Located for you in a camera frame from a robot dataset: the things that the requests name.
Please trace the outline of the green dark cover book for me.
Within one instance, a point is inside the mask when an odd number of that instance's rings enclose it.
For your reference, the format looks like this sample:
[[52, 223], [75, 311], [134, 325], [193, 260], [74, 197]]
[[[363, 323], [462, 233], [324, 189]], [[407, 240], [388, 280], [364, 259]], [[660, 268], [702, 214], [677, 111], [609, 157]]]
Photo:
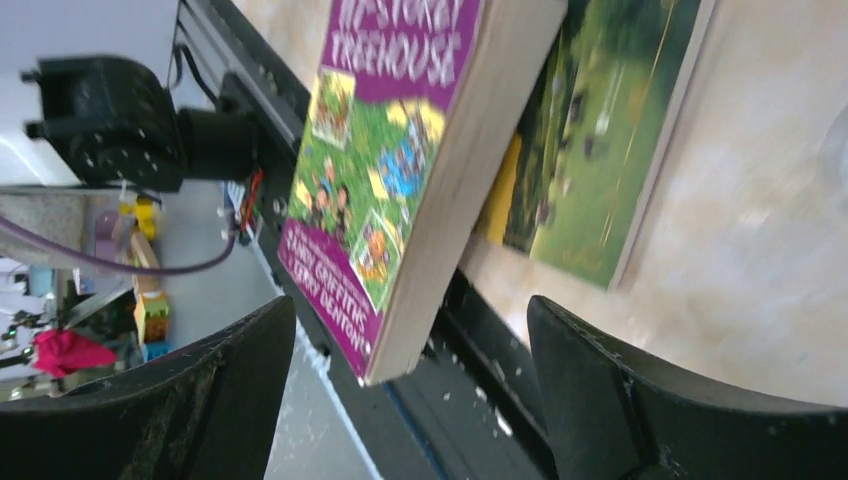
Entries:
[[713, 10], [701, 0], [571, 2], [478, 232], [615, 288]]

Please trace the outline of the purple Treehouse book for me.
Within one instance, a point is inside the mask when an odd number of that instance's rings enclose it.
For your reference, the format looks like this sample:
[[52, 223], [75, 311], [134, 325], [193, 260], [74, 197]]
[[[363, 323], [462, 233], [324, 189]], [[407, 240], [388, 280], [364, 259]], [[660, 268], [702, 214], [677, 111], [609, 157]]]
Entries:
[[563, 1], [336, 1], [282, 234], [358, 237], [365, 290], [324, 318], [373, 338], [363, 385], [414, 369], [424, 280], [454, 274], [558, 33]]

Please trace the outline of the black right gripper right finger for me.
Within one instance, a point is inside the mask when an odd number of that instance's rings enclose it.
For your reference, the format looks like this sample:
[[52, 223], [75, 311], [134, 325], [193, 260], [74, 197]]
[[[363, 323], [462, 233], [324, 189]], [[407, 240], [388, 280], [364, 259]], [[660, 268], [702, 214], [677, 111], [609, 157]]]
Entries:
[[847, 412], [679, 367], [549, 298], [527, 307], [547, 441], [563, 479], [843, 479]]

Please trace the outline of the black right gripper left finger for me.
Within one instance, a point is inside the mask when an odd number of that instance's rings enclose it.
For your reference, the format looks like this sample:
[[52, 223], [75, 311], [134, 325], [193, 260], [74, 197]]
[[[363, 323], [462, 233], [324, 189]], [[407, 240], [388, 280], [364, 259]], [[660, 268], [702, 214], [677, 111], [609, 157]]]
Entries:
[[58, 398], [1, 406], [5, 479], [260, 479], [293, 356], [293, 301]]

